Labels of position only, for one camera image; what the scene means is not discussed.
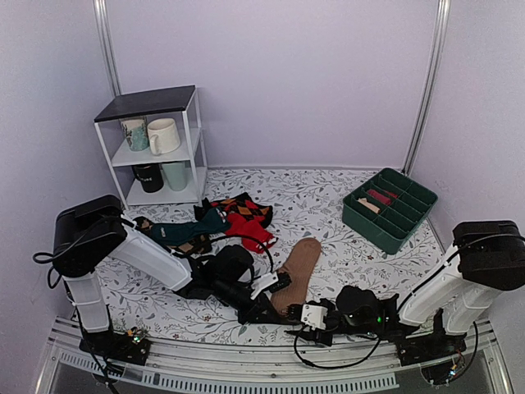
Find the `tan ribbed sock brown cuff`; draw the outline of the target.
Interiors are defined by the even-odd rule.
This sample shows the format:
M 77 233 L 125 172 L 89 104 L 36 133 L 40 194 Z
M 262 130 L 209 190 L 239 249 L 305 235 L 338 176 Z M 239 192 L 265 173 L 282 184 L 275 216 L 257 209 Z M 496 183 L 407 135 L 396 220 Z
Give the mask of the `tan ribbed sock brown cuff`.
M 291 283 L 272 294 L 271 303 L 276 312 L 287 317 L 291 305 L 302 305 L 308 294 L 308 284 L 322 251 L 321 243 L 312 237 L 298 241 L 278 273 L 287 273 Z

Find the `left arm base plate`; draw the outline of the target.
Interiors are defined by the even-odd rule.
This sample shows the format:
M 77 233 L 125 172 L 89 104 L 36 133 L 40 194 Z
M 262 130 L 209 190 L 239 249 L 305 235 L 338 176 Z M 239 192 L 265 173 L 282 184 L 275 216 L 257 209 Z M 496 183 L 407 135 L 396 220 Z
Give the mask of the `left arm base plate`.
M 132 327 L 126 332 L 115 332 L 112 321 L 108 329 L 101 332 L 88 332 L 84 326 L 80 311 L 76 310 L 82 340 L 80 349 L 91 355 L 101 356 L 104 360 L 118 360 L 128 364 L 145 366 L 151 341 L 143 328 Z

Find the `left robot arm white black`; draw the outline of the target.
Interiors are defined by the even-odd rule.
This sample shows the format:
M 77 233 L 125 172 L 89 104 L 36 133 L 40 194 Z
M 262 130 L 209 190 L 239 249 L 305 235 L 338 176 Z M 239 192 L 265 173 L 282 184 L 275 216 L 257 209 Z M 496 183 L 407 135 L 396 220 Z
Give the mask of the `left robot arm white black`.
M 235 309 L 241 324 L 289 323 L 267 296 L 290 285 L 289 275 L 276 271 L 256 275 L 253 256 L 242 245 L 226 245 L 216 254 L 199 257 L 175 250 L 173 242 L 185 238 L 181 229 L 169 230 L 165 237 L 146 231 L 123 212 L 116 196 L 105 195 L 62 211 L 55 222 L 52 252 L 37 252 L 32 259 L 51 265 L 66 283 L 81 327 L 105 356 L 116 355 L 122 340 L 112 330 L 96 275 L 104 259 L 136 268 L 185 299 L 212 296 Z

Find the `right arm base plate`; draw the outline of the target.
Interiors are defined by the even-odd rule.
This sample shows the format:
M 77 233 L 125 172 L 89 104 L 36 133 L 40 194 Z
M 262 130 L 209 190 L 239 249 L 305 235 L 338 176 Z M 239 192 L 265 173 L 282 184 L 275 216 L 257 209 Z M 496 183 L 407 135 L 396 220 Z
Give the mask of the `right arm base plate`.
M 457 380 L 468 368 L 463 355 L 466 350 L 465 334 L 449 335 L 443 324 L 443 309 L 433 317 L 432 332 L 404 338 L 395 343 L 402 366 L 450 357 L 448 364 L 434 364 L 421 369 L 422 376 L 432 386 L 448 385 Z

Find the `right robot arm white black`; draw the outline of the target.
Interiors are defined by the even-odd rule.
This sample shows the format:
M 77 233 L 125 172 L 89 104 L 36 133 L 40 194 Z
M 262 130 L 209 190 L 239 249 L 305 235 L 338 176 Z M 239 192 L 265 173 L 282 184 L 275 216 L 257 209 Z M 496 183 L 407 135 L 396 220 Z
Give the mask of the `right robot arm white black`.
M 523 285 L 524 238 L 518 225 L 461 222 L 440 262 L 405 297 L 380 299 L 371 290 L 344 286 L 335 301 L 291 305 L 301 328 L 289 334 L 326 346 L 338 334 L 395 341 L 434 316 L 439 325 L 425 338 L 424 350 L 440 358 L 500 294 Z

